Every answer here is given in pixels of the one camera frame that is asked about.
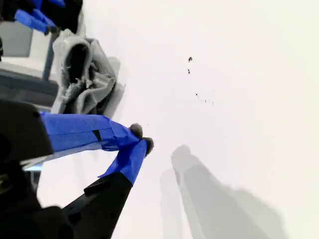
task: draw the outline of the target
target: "blue tape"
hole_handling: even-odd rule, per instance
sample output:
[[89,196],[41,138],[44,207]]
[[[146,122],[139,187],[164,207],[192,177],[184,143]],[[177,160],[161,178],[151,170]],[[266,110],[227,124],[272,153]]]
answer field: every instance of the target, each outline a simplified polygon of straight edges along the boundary
[[64,7],[65,6],[65,3],[64,3],[64,0],[49,0],[51,3],[54,3],[58,6],[62,6]]
[[99,178],[121,172],[132,184],[140,171],[148,146],[145,140],[119,151],[108,170]]
[[41,113],[41,119],[54,152],[98,142],[94,130],[99,131],[105,151],[122,150],[139,142],[131,130],[105,116]]
[[42,0],[32,0],[37,9],[41,9]]
[[[137,138],[130,129],[100,115],[41,113],[40,116],[54,151],[47,160],[84,150],[119,150],[101,177],[121,172],[134,184],[146,154],[147,143]],[[93,133],[94,130],[99,131],[101,141]]]
[[24,10],[18,9],[14,15],[14,19],[31,29],[46,32],[46,24]]

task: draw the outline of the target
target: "gray cloth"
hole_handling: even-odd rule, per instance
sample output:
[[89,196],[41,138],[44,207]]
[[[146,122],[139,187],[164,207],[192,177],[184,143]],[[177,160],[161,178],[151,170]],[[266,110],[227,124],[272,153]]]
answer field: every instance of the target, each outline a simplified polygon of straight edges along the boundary
[[53,50],[59,90],[51,113],[102,114],[116,76],[99,42],[65,30]]

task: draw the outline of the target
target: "white surface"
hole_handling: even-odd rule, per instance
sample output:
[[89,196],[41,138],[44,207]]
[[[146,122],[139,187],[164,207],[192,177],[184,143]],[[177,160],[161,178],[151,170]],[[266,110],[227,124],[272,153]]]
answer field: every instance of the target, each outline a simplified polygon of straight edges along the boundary
[[[113,120],[140,123],[156,145],[113,238],[319,238],[318,8],[311,0],[85,2],[88,36],[120,61],[124,94]],[[46,163],[42,204],[67,205],[114,156]]]

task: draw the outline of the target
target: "black mechanical part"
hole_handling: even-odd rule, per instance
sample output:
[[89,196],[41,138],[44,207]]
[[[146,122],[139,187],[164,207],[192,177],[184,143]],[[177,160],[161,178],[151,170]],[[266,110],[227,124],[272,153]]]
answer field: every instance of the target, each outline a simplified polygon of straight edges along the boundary
[[64,0],[65,7],[58,6],[49,0],[43,0],[43,12],[62,30],[70,29],[74,34],[78,29],[78,17],[82,8],[82,0]]
[[0,37],[0,62],[2,61],[1,57],[3,56],[3,41]]
[[32,14],[34,8],[32,0],[0,0],[1,20],[15,21],[14,16],[18,9]]
[[0,225],[4,239],[74,238],[60,208],[41,208],[29,180],[15,161],[0,162]]
[[36,108],[26,103],[0,100],[0,162],[23,161],[53,153]]
[[112,173],[84,189],[63,209],[79,239],[109,239],[132,188],[122,173]]

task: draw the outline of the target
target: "crumpled gray fabric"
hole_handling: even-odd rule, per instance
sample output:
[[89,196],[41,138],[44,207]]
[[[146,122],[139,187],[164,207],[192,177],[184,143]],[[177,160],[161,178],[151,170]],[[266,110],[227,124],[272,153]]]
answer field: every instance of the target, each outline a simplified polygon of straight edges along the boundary
[[60,33],[53,43],[59,90],[54,114],[102,114],[116,76],[99,42]]

